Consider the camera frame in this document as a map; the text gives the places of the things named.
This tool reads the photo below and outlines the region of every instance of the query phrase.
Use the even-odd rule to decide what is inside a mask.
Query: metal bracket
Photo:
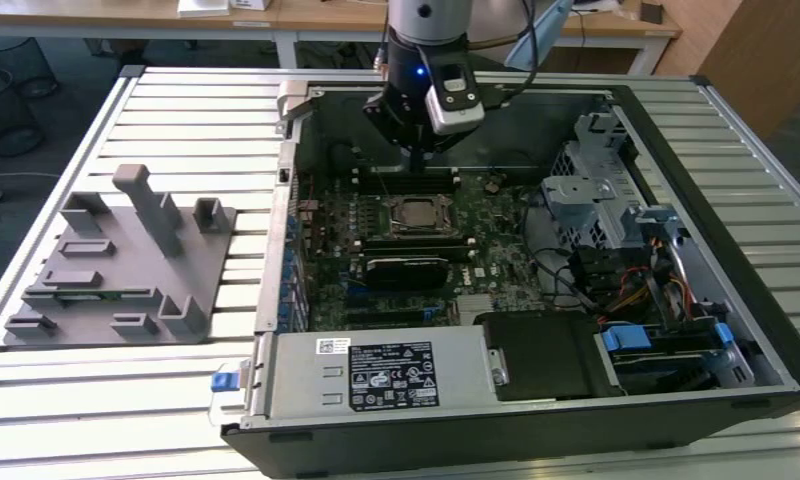
[[[674,237],[680,225],[680,214],[670,206],[630,207],[622,217],[626,241],[641,241],[643,234]]]
[[[279,122],[289,122],[311,111],[309,95],[309,81],[286,80],[279,85],[277,106],[279,108]]]

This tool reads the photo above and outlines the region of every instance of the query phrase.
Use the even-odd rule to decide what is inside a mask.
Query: wooden desk
[[[627,13],[637,12],[639,0],[626,0]],[[614,13],[585,14],[585,34],[578,17],[567,20],[559,47],[622,48],[638,50],[630,74],[651,75],[665,53],[668,43],[682,33],[677,23],[665,17],[665,23],[633,20]],[[386,7],[347,0],[283,0],[277,27],[298,40],[379,41],[386,22]]]
[[[639,0],[627,0],[633,9]],[[273,40],[279,63],[297,68],[298,41],[378,42],[386,7],[347,0],[274,0],[267,11],[233,9],[227,17],[178,18],[178,0],[0,0],[0,35],[188,40]],[[578,18],[558,40],[561,47],[639,50],[630,73],[651,74],[668,43],[680,33],[665,25],[610,13]]]

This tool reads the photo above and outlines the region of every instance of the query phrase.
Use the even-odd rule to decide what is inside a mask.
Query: metal work table
[[[521,82],[525,74],[481,74]],[[253,350],[273,209],[289,154],[277,133],[286,79],[378,81],[370,72],[150,68],[119,79],[0,282],[0,478],[265,478],[208,421],[211,373]],[[686,79],[542,75],[538,83],[629,84],[800,330],[800,187],[712,87]],[[216,196],[239,210],[211,342],[16,351],[2,347],[66,226],[72,190],[127,205],[110,175],[142,162],[179,205]],[[650,185],[661,185],[646,172]],[[371,475],[369,478],[800,478],[800,412],[685,448]]]

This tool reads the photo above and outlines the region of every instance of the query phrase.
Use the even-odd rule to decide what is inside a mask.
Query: barcode sticker
[[[350,351],[350,343],[350,338],[319,338],[318,355],[346,354]]]
[[[235,27],[247,27],[247,28],[267,28],[270,27],[270,22],[233,22]]]

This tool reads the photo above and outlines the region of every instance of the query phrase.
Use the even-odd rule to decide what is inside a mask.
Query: warning label
[[[350,346],[350,407],[357,412],[438,406],[431,342]]]

